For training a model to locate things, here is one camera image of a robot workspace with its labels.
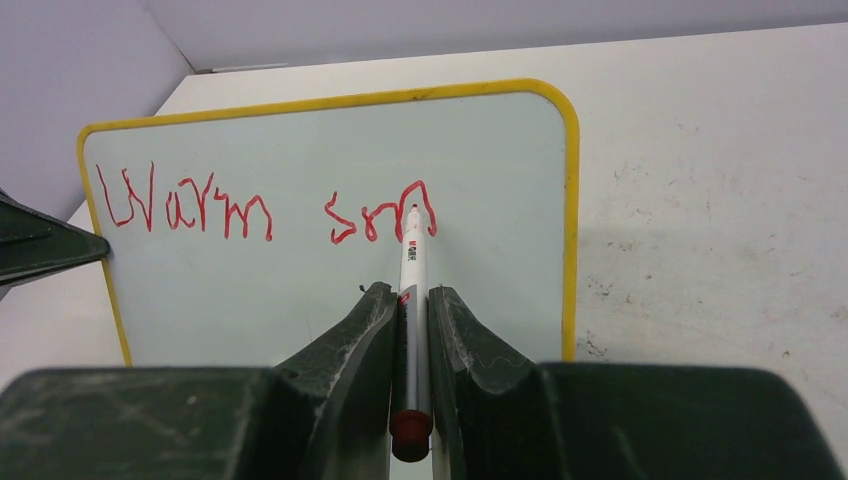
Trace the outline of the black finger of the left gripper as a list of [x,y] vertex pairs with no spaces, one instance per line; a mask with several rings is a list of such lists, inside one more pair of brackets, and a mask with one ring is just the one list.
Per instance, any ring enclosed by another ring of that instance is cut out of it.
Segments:
[[1,194],[1,285],[13,287],[100,261],[108,241]]

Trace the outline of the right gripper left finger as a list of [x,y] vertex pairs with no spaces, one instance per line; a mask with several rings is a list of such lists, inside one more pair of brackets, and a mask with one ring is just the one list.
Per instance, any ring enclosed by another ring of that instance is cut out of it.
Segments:
[[54,368],[1,396],[5,479],[385,479],[397,296],[271,368]]

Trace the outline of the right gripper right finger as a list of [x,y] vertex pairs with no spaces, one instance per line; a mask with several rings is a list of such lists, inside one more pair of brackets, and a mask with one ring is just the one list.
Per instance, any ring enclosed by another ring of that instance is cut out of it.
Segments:
[[800,396],[764,370],[536,363],[450,287],[429,293],[438,479],[838,479]]

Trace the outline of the white red marker pen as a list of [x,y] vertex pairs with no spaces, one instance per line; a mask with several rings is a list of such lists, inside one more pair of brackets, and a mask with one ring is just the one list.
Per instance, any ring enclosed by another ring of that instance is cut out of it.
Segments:
[[426,232],[420,209],[413,204],[402,229],[389,415],[391,452],[407,463],[427,457],[433,430],[427,303]]

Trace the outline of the yellow-framed whiteboard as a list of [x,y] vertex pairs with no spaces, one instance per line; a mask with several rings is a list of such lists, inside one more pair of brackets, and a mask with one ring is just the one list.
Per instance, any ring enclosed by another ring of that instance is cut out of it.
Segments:
[[397,285],[411,207],[432,285],[524,355],[573,359],[579,142],[571,101],[529,78],[89,125],[123,360],[284,360]]

